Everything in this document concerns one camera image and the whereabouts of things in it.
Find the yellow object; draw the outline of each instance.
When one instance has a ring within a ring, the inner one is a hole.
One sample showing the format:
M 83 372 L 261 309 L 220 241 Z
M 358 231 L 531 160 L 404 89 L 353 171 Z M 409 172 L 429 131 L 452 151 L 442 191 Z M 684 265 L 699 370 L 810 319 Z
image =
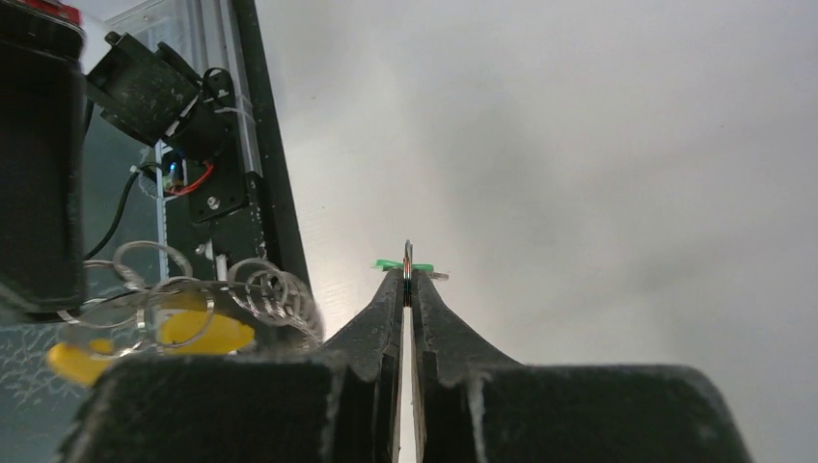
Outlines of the yellow object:
M 176 343 L 191 339 L 205 326 L 209 315 L 204 300 L 196 296 L 180 294 L 163 304 L 166 308 L 187 309 L 175 313 L 159 329 L 159 341 Z M 215 314 L 204 334 L 183 347 L 168 350 L 169 354 L 226 355 L 247 345 L 255 332 L 253 328 L 232 318 Z M 92 340 L 90 350 L 110 353 L 110 340 Z M 46 361 L 51 369 L 63 378 L 82 386 L 91 386 L 111 365 L 110 360 L 97 360 L 74 345 L 60 342 L 48 350 Z

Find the green object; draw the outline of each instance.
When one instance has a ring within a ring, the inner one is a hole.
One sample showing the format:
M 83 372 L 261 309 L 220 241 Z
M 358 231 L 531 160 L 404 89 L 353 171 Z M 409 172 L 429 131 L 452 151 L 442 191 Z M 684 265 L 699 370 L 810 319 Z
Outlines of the green object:
M 403 262 L 395 262 L 394 260 L 378 259 L 372 268 L 379 268 L 384 272 L 392 270 L 393 268 L 403 268 Z M 434 272 L 434 265 L 431 263 L 413 263 L 412 268 L 421 270 L 423 272 Z

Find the coiled metal wire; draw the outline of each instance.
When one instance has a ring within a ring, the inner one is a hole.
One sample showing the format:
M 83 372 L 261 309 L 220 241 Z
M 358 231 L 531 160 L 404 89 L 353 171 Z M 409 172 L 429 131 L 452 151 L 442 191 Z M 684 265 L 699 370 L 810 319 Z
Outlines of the coiled metal wire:
M 136 248 L 167 254 L 182 276 L 146 285 L 135 270 L 123 264 L 124 254 Z M 205 282 L 193 278 L 193 268 L 180 251 L 153 241 L 134 241 L 118 248 L 111 260 L 88 260 L 85 267 L 114 272 L 127 290 L 113 298 L 88 300 L 77 317 L 60 313 L 66 322 L 63 340 L 96 359 L 140 352 L 161 354 L 183 347 L 201 338 L 217 313 L 254 329 L 251 345 L 237 353 L 299 353 L 323 342 L 323 321 L 307 286 L 265 259 L 245 259 L 228 270 L 225 282 Z M 206 313 L 205 323 L 188 340 L 162 342 L 157 336 L 162 326 L 157 313 L 172 310 L 175 298 L 181 295 L 201 302 L 197 310 Z M 100 337 L 121 345 L 108 352 L 93 350 L 89 341 Z

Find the red wire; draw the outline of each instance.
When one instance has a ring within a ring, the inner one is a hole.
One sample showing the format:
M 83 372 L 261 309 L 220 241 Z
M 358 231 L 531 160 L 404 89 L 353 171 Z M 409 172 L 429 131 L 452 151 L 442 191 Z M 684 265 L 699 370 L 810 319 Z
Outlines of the red wire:
M 202 176 L 199 177 L 199 179 L 178 191 L 169 191 L 168 193 L 171 193 L 176 196 L 182 196 L 202 186 L 202 183 L 205 183 L 205 180 L 207 180 L 207 178 L 210 177 L 211 174 L 213 174 L 213 169 L 215 168 L 215 166 L 213 164 L 210 164 L 209 162 L 205 162 L 204 164 L 207 166 L 207 170 L 204 171 L 204 174 L 202 174 Z

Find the white table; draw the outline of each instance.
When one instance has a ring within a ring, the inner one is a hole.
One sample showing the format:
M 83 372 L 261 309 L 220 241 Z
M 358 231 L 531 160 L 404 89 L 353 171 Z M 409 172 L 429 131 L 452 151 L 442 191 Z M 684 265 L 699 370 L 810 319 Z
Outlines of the white table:
M 818 3 L 258 8 L 330 332 L 408 237 L 516 359 L 700 368 L 815 460 Z

